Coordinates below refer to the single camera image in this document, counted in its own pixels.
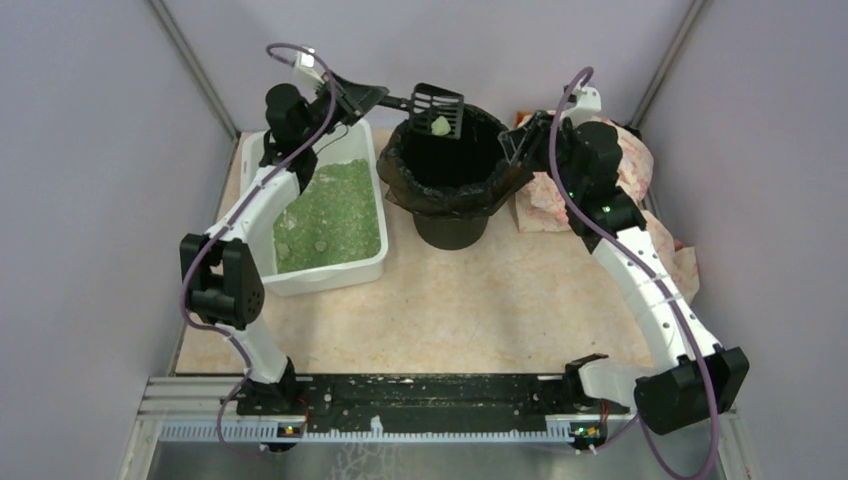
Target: litter box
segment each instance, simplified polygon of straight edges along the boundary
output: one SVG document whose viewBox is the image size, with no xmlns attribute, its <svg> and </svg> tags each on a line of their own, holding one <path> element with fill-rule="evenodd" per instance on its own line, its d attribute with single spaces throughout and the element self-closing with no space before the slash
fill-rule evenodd
<svg viewBox="0 0 848 480">
<path fill-rule="evenodd" d="M 386 252 L 389 250 L 389 238 L 386 231 L 386 214 L 383 210 L 380 180 L 377 176 L 377 158 L 374 155 L 374 143 L 371 139 L 371 126 L 365 120 L 360 120 L 350 127 L 347 135 L 344 135 L 344 133 L 345 128 L 339 126 L 331 135 L 324 135 L 315 143 L 313 149 L 316 152 L 325 145 L 327 146 L 318 154 L 316 169 L 325 165 L 349 163 L 360 158 L 368 161 L 371 186 L 374 189 L 374 200 L 377 206 L 380 250 L 377 255 L 371 258 L 278 274 L 277 262 L 275 261 L 274 234 L 272 230 L 269 230 L 261 235 L 258 242 L 250 243 L 250 251 L 256 261 L 259 275 L 262 276 L 262 283 L 277 295 L 285 297 L 347 287 L 373 282 L 383 275 L 383 260 L 385 260 Z M 259 169 L 259 161 L 262 160 L 262 137 L 264 134 L 265 132 L 259 132 L 250 135 L 242 146 L 240 184 L 242 195 L 246 193 L 250 182 Z M 268 215 L 273 216 L 274 220 L 280 213 L 277 211 L 267 212 Z"/>
</svg>

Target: metal pole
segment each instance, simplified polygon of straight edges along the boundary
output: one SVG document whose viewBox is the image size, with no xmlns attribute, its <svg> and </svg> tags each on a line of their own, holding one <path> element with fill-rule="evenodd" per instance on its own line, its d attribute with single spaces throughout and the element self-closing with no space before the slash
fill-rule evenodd
<svg viewBox="0 0 848 480">
<path fill-rule="evenodd" d="M 218 121 L 221 123 L 221 126 L 224 127 L 224 130 L 226 130 L 230 138 L 237 142 L 239 138 L 238 129 L 233 123 L 232 118 L 230 118 L 230 114 L 224 107 L 224 103 L 221 101 L 218 93 L 215 92 L 215 88 L 212 87 L 212 82 L 209 81 L 209 77 L 206 75 L 206 72 L 203 71 L 203 68 L 200 66 L 197 56 L 192 51 L 180 31 L 179 26 L 177 26 L 177 22 L 174 20 L 173 15 L 171 15 L 171 11 L 168 10 L 168 7 L 165 5 L 163 0 L 145 0 L 145 3 L 147 3 L 153 12 L 153 15 L 159 21 L 162 30 L 165 31 L 165 34 L 171 42 L 171 46 L 174 48 L 174 51 L 177 53 L 182 64 L 188 70 L 194 80 L 194 83 L 203 95 L 203 99 L 209 106 L 209 109 L 212 110 L 212 114 L 218 118 Z"/>
<path fill-rule="evenodd" d="M 639 106 L 636 107 L 636 113 L 633 114 L 633 118 L 630 120 L 631 126 L 640 128 L 642 122 L 645 121 L 645 116 L 648 114 L 648 110 L 650 110 L 651 105 L 657 96 L 657 92 L 659 92 L 660 87 L 662 87 L 666 78 L 668 78 L 668 74 L 672 67 L 674 67 L 675 63 L 683 53 L 683 47 L 686 46 L 687 41 L 691 37 L 691 33 L 696 26 L 696 22 L 700 18 L 703 18 L 702 14 L 706 12 L 707 7 L 711 4 L 712 0 L 693 0 L 689 5 L 689 10 L 686 12 L 686 15 L 684 15 L 683 21 L 677 29 L 674 39 L 671 41 L 671 45 L 669 45 L 668 50 L 665 52 L 665 56 L 663 56 L 659 67 L 657 67 L 657 71 L 654 73 L 654 78 L 651 79 L 648 89 L 642 96 L 642 100 L 639 101 Z"/>
</svg>

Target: black slotted scoop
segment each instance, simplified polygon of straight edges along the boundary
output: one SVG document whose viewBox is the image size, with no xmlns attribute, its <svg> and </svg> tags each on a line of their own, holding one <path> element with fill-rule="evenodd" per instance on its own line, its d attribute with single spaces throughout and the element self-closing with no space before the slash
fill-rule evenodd
<svg viewBox="0 0 848 480">
<path fill-rule="evenodd" d="M 380 105 L 408 112 L 409 128 L 415 133 L 453 140 L 462 133 L 465 97 L 459 93 L 419 83 L 409 100 L 386 96 Z"/>
</svg>

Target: table surface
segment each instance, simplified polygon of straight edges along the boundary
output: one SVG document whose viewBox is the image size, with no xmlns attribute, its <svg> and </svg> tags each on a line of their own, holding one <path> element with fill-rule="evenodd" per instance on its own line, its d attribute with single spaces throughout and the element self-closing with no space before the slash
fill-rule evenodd
<svg viewBox="0 0 848 480">
<path fill-rule="evenodd" d="M 390 133 L 374 131 L 378 153 Z M 220 214 L 239 196 L 240 152 Z M 518 233 L 510 201 L 477 243 L 441 251 L 418 237 L 408 212 L 384 204 L 389 251 L 381 279 L 266 295 L 271 335 L 298 372 L 560 372 L 592 353 L 651 365 L 618 287 L 572 232 Z M 242 369 L 220 335 L 186 331 L 178 373 Z"/>
</svg>

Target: white plastic tray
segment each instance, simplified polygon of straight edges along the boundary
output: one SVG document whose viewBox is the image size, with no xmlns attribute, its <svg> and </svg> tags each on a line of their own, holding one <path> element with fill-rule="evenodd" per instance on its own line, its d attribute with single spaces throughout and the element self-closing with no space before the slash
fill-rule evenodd
<svg viewBox="0 0 848 480">
<path fill-rule="evenodd" d="M 314 146 L 317 152 L 331 141 L 341 137 L 345 132 L 343 126 L 336 128 L 331 135 L 325 135 Z M 259 161 L 262 160 L 262 137 L 265 132 L 255 133 L 247 137 L 242 146 L 241 156 L 241 193 L 244 195 L 250 181 L 256 175 Z M 269 231 L 261 237 L 258 245 L 251 244 L 250 249 L 256 259 L 262 283 L 272 292 L 280 296 L 298 295 L 301 293 L 319 292 L 333 288 L 347 287 L 360 283 L 373 282 L 383 275 L 383 260 L 389 250 L 389 238 L 386 231 L 386 214 L 383 210 L 383 198 L 380 192 L 380 180 L 377 176 L 377 157 L 374 154 L 374 144 L 371 139 L 371 126 L 365 120 L 360 120 L 350 127 L 350 132 L 321 150 L 318 155 L 318 166 L 348 163 L 358 158 L 368 160 L 371 172 L 371 186 L 374 189 L 374 201 L 377 205 L 377 222 L 380 228 L 380 251 L 377 255 L 357 260 L 355 262 L 328 265 L 326 267 L 298 270 L 289 273 L 277 273 L 276 255 L 274 253 L 274 234 Z M 267 212 L 276 219 L 280 212 Z"/>
</svg>

